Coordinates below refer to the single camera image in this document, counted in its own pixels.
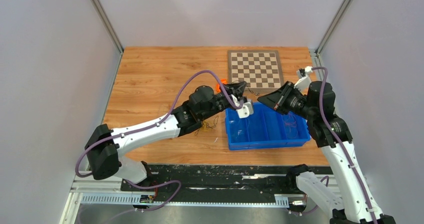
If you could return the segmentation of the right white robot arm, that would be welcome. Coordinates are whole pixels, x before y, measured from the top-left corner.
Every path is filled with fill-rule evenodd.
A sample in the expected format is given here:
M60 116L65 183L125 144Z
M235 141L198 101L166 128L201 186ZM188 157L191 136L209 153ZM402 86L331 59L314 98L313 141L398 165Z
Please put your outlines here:
M305 165L292 167L285 179L291 192L302 191L326 211L330 223L395 223L379 207L360 169L353 137L347 123L335 114L335 97L330 83L313 81L307 94L287 81L258 101L281 115L293 113L306 120L310 136L326 157L340 190L335 195Z

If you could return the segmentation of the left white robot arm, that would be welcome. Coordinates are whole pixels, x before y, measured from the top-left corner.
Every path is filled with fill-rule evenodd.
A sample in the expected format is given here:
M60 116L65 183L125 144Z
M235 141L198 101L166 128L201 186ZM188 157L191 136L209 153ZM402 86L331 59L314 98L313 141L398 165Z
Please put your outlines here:
M149 190L153 177L147 173L147 165L125 155L144 145L201 129L206 119L231 109L231 101L241 106L243 118L248 117L251 107L246 107L246 104L251 101L244 96L246 86L245 81L225 84L223 89L229 95L228 99L223 92L216 94L209 86L199 86L170 115L124 128L109 129L106 124L97 126L84 147L93 178L103 180L116 176L133 182L141 191Z

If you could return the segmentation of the wooden chessboard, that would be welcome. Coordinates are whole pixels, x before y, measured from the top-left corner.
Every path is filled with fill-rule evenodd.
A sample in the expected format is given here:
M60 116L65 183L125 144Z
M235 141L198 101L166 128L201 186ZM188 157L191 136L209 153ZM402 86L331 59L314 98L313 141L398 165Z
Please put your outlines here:
M285 82L277 50L229 50L227 57L227 81L246 81L248 91L272 92Z

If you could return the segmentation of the blue plastic divided bin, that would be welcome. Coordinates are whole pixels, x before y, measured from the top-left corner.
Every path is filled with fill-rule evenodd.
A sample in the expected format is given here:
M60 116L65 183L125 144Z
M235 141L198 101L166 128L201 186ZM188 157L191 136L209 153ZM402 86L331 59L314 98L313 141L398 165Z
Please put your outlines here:
M226 109L225 131L229 150L301 147L311 140L306 120L290 112L281 115L255 102L254 114L240 119Z

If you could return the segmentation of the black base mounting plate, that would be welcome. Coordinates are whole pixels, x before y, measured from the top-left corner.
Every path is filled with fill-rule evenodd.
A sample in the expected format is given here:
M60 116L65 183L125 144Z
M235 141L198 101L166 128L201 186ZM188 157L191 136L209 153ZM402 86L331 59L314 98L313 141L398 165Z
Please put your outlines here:
M174 202L271 203L275 195L303 198L287 179L288 166L149 165L140 186L154 186L156 201L176 192Z

